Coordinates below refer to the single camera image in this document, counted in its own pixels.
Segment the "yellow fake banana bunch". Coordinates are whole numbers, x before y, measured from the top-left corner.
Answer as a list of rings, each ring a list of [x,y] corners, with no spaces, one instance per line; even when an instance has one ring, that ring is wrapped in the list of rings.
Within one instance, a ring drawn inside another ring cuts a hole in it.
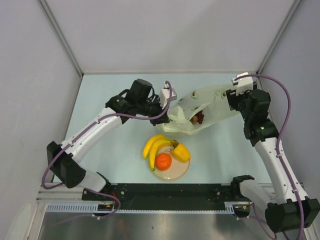
[[[163,147],[174,147],[178,146],[178,141],[169,139],[163,134],[157,134],[151,137],[145,144],[142,152],[144,159],[148,158],[148,165],[151,171],[156,169],[155,160],[157,152]]]

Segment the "pale green plastic bag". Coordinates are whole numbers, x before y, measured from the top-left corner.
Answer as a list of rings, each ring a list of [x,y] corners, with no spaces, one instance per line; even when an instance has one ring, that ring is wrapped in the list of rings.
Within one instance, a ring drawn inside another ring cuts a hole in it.
[[[170,122],[157,125],[157,129],[170,137],[187,137],[236,116],[238,112],[230,110],[226,96],[227,90],[234,89],[231,84],[215,84],[193,90],[169,108]],[[190,119],[200,111],[204,114],[203,123],[193,125]]]

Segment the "yellow fake bell pepper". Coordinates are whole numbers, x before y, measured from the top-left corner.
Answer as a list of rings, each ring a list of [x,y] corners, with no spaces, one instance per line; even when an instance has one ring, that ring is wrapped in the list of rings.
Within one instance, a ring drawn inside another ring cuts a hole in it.
[[[171,151],[171,155],[178,161],[186,163],[191,159],[191,154],[187,147],[182,143],[176,145]]]

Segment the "orange fake fruit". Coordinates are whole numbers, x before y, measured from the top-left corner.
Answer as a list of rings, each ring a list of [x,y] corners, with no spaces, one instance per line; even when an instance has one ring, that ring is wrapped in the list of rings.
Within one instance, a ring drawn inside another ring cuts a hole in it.
[[[155,167],[160,171],[165,171],[170,168],[172,157],[168,153],[160,153],[155,158]]]

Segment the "pink ceramic plate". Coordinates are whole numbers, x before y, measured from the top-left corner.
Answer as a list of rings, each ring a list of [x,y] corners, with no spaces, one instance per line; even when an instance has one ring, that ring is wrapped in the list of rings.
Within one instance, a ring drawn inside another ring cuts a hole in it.
[[[180,178],[181,176],[183,176],[190,165],[190,160],[187,162],[180,162],[178,160],[176,160],[172,155],[171,155],[171,150],[174,147],[172,146],[165,146],[163,148],[161,148],[158,152],[157,155],[161,154],[161,153],[167,153],[171,156],[172,158],[172,163],[169,169],[167,170],[158,170],[157,168],[155,168],[154,171],[151,171],[155,176],[157,176],[158,178],[164,180],[164,181],[173,181],[176,180],[178,178]]]

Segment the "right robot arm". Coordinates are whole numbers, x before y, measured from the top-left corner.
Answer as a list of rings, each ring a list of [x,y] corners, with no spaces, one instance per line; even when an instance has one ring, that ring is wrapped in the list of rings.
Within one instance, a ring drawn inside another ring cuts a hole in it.
[[[226,97],[230,109],[241,113],[244,135],[261,157],[273,186],[273,192],[268,192],[252,176],[239,176],[232,180],[231,196],[237,201],[250,199],[263,211],[274,233],[310,227],[320,212],[320,203],[309,198],[293,173],[279,132],[268,118],[269,93],[253,89],[237,94],[229,89]]]

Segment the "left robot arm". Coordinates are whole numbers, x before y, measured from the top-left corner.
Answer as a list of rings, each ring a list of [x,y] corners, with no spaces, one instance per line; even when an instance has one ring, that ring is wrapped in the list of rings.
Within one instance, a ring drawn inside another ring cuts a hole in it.
[[[129,119],[150,121],[153,126],[168,123],[167,112],[176,98],[169,81],[165,81],[160,93],[155,94],[150,82],[140,78],[134,80],[129,89],[111,97],[81,131],[61,143],[52,141],[47,145],[48,166],[42,177],[46,178],[48,172],[52,172],[68,189],[79,186],[100,200],[107,199],[111,193],[110,182],[101,173],[81,167],[83,158],[106,134]]]

